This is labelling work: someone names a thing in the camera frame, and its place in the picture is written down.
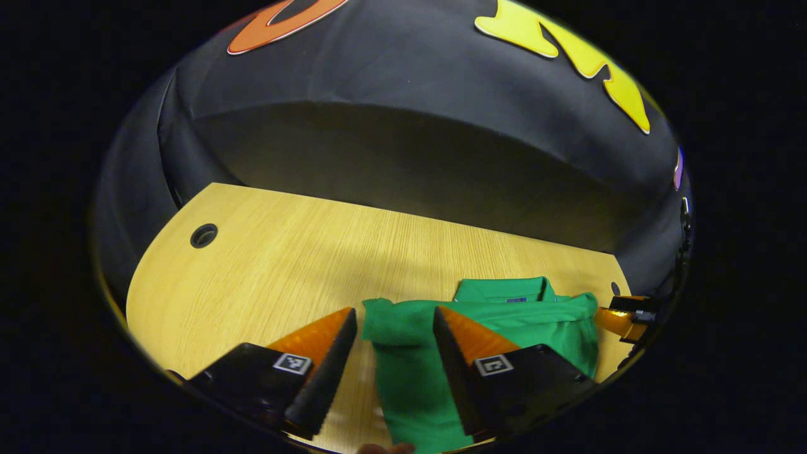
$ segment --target wooden tabletop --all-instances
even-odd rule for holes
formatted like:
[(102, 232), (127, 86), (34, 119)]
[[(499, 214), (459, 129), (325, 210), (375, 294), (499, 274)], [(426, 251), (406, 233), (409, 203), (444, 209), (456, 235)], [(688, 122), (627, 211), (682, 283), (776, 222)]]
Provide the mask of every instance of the wooden tabletop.
[[(201, 249), (201, 225), (218, 227)], [(214, 183), (157, 235), (132, 279), (132, 336), (162, 368), (190, 378), (242, 342), (266, 345), (339, 309), (357, 310), (359, 335), (322, 432), (311, 446), (353, 454), (391, 443), (375, 390), (372, 345), (361, 340), (363, 300), (451, 301), (461, 279), (547, 277), (559, 295), (611, 283), (629, 294), (610, 254), (332, 200)], [(599, 330), (595, 381), (630, 350)]]

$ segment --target yellow letter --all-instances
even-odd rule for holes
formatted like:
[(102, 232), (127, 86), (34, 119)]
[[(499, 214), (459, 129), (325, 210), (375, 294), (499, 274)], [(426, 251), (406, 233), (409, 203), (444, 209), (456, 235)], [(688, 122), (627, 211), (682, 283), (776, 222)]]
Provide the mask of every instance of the yellow letter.
[(479, 17), (476, 27), (483, 33), (527, 48), (548, 58), (558, 56), (558, 50), (544, 38), (541, 25), (552, 34), (577, 71), (593, 78), (603, 66), (608, 66), (611, 78), (603, 85), (611, 100), (624, 111), (645, 134), (650, 134), (650, 121), (645, 113), (642, 95), (630, 76), (608, 57), (577, 35), (550, 19), (510, 0), (499, 0), (494, 18)]

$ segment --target green polo shirt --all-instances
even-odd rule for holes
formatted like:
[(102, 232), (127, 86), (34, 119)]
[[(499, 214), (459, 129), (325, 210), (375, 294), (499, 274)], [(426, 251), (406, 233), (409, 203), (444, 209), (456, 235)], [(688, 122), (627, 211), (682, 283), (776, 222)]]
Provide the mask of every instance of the green polo shirt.
[(432, 332), (434, 308), (445, 305), (519, 347), (544, 343), (594, 377), (597, 336), (591, 293), (556, 296), (543, 277), (463, 280), (454, 301), (364, 301), (362, 338), (373, 343), (376, 384), (393, 443), (413, 443), (419, 454), (473, 444), (462, 431)]

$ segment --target orange shape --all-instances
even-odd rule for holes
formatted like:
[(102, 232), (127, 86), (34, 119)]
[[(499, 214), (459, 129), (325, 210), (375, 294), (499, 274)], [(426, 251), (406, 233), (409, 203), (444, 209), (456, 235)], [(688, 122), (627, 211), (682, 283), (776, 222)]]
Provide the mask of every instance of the orange shape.
[(322, 364), (328, 350), (331, 349), (333, 341), (337, 338), (339, 331), (345, 324), (350, 311), (353, 308), (347, 307), (326, 317), (309, 323), (304, 327), (288, 334), (271, 344), (266, 348), (275, 351), (282, 351), (291, 355), (305, 356), (311, 358), (312, 365), (311, 373), (308, 377), (314, 376), (316, 368)]
[(440, 306), (439, 309), (469, 366), (474, 363), (474, 359), (502, 355), (521, 349), (510, 339), (489, 330), (459, 312), (445, 306)]
[(642, 338), (642, 336), (645, 334), (645, 331), (647, 331), (647, 325), (642, 325), (640, 323), (633, 323), (631, 324), (628, 332), (625, 333), (625, 335), (622, 337), (636, 342), (640, 338)]
[(285, 2), (276, 3), (258, 13), (255, 19), (233, 38), (227, 52), (232, 55), (238, 55), (285, 38), (333, 13), (348, 0), (317, 0), (313, 5), (297, 15), (279, 23), (272, 23), (272, 20), (293, 1), (286, 0)]
[(633, 326), (633, 314), (599, 308), (594, 315), (594, 323), (624, 338)]

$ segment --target hand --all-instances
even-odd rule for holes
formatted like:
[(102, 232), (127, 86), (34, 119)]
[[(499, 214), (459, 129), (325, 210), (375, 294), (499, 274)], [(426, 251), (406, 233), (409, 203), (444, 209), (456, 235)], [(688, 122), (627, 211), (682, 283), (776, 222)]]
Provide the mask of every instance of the hand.
[(411, 443), (398, 443), (389, 449), (377, 444), (363, 444), (356, 454), (412, 454), (413, 452), (415, 452), (415, 445)]

